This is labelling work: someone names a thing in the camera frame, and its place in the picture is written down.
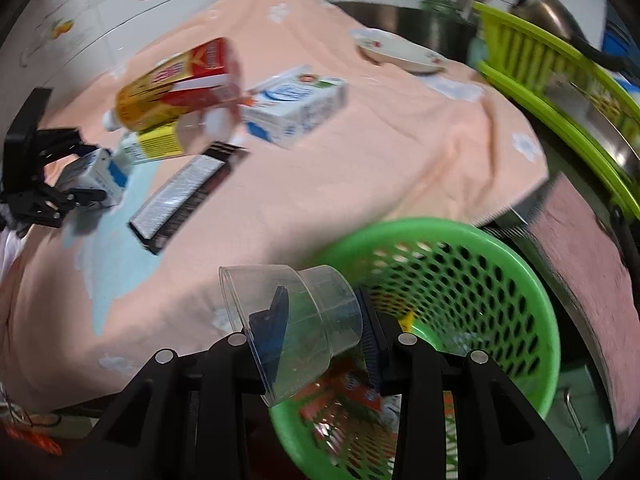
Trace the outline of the small blue white carton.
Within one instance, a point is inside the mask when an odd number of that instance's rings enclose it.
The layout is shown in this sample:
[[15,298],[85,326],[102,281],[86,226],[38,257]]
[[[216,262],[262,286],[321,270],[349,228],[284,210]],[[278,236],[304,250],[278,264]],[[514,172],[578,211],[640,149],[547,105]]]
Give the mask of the small blue white carton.
[[101,207],[117,206],[128,183],[128,174],[106,148],[96,150],[70,162],[55,183],[60,192],[93,190],[105,193]]

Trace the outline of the clear plastic cup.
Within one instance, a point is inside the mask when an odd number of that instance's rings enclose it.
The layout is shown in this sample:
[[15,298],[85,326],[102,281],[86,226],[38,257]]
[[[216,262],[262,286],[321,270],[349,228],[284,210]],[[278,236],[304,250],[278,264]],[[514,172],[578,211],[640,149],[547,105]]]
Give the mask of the clear plastic cup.
[[248,325],[248,316],[270,306],[276,288],[288,290],[288,325],[272,408],[323,375],[336,356],[355,348],[362,337],[362,315],[352,286],[332,266],[296,271],[284,264],[223,266],[222,298],[232,330]]

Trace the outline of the gold red drink bottle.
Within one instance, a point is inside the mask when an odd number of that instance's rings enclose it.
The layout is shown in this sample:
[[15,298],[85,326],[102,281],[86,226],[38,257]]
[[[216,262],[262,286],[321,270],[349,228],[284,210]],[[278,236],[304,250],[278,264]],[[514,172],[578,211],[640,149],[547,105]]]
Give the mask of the gold red drink bottle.
[[241,67],[229,39],[215,38],[179,53],[123,86],[103,115],[108,131],[140,132],[241,95]]

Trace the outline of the orange Ovaltine wrapper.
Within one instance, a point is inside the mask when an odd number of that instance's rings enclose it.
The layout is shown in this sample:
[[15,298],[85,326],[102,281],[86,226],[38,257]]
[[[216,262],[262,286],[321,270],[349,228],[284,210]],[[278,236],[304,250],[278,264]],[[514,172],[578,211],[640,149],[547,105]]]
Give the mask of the orange Ovaltine wrapper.
[[363,370],[326,372],[293,396],[299,414],[311,419],[322,408],[342,408],[348,417],[372,422],[396,436],[400,422],[401,395],[381,396]]

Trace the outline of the green plastic trash basket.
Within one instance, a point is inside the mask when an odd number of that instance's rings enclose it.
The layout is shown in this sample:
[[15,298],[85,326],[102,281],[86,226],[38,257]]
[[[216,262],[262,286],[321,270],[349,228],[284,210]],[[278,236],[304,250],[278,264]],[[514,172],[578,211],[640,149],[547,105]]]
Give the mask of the green plastic trash basket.
[[[364,286],[376,310],[435,349],[488,353],[540,416],[558,385],[558,323],[544,285],[511,248],[466,224],[435,218],[378,223],[316,252]],[[340,399],[322,377],[270,411],[280,445],[309,479],[388,479],[397,434]]]

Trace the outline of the black barcode box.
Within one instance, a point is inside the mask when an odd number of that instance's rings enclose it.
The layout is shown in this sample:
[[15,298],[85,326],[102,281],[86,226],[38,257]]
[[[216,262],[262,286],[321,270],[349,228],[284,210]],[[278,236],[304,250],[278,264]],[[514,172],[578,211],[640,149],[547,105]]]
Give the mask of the black barcode box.
[[209,195],[232,175],[250,152],[214,142],[174,174],[131,217],[129,229],[151,254],[160,254]]

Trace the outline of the yellow white small carton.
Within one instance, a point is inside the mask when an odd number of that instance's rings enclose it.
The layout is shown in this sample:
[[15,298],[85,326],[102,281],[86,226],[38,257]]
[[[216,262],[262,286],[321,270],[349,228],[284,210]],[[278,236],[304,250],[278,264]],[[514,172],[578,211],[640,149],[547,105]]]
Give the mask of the yellow white small carton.
[[185,154],[177,123],[166,122],[142,132],[125,129],[113,157],[124,165],[140,165]]

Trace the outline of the peach flower towel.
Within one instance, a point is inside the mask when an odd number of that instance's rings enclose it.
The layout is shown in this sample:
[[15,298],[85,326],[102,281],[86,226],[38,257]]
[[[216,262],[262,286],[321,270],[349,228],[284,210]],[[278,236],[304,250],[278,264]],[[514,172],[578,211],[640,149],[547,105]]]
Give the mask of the peach flower towel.
[[365,60],[355,21],[322,0],[219,0],[105,74],[49,125],[114,146],[102,115],[126,80],[216,37],[254,84],[308,64],[347,82],[347,103],[292,148],[237,128],[248,155],[158,255],[129,229],[143,203],[182,166],[134,168],[122,202],[35,226],[1,286],[1,381],[10,398],[47,413],[119,391],[163,348],[208,348],[226,330],[223,266],[296,266],[369,223],[438,217],[481,224],[547,179],[526,118],[458,63],[445,75],[472,100],[451,99],[400,68]]

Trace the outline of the pink dish cloth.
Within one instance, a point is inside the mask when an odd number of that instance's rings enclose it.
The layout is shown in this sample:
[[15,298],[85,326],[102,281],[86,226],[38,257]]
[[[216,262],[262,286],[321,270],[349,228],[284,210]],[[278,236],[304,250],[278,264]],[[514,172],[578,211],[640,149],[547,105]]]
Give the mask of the pink dish cloth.
[[587,323],[616,430],[631,430],[639,420],[639,317],[618,248],[564,174],[550,183],[529,232]]

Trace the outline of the white blue milk carton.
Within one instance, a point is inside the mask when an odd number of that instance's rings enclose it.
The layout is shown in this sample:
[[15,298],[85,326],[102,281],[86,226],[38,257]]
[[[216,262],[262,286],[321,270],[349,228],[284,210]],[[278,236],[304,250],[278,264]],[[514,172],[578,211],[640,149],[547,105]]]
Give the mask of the white blue milk carton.
[[252,136],[290,148],[347,104],[348,83],[299,65],[247,90],[241,118]]

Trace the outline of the cleaver blade in rack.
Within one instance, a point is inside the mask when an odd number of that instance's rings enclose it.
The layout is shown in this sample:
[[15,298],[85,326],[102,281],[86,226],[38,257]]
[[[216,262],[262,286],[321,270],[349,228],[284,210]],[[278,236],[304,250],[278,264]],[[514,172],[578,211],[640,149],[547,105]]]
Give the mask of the cleaver blade in rack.
[[639,133],[623,133],[622,126],[615,125],[613,105],[605,98],[585,92],[560,74],[551,76],[544,95],[563,115],[582,127],[623,174],[639,181]]

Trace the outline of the white floral plate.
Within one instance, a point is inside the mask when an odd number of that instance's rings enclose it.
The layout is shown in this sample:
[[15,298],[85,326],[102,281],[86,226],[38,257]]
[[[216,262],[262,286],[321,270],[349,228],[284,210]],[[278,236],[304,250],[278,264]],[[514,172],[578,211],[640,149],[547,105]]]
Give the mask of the white floral plate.
[[432,74],[443,70],[447,59],[393,32],[377,28],[352,29],[349,35],[370,61],[392,64],[413,74]]

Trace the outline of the lime green dish rack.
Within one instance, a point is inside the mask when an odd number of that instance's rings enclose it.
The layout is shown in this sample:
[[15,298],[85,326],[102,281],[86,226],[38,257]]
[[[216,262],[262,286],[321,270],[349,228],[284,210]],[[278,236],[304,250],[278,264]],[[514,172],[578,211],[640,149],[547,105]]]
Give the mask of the lime green dish rack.
[[629,218],[639,215],[639,103],[551,32],[484,3],[480,73],[567,144]]

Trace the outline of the green utensil holder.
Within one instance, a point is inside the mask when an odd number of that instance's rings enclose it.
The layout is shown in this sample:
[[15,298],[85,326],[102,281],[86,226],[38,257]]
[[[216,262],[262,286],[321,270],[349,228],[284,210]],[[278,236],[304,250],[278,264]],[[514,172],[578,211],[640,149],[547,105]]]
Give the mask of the green utensil holder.
[[421,0],[422,44],[450,60],[465,63],[477,24],[452,0]]

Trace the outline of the steel pot in rack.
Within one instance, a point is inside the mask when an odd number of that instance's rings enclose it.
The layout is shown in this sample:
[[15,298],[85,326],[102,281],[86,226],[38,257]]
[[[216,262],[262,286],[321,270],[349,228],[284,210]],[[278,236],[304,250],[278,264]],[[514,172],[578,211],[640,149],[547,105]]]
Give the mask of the steel pot in rack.
[[560,0],[536,0],[514,6],[510,12],[532,23],[574,47],[590,61],[615,73],[628,73],[639,77],[639,66],[628,56],[606,54],[593,47],[582,29]]

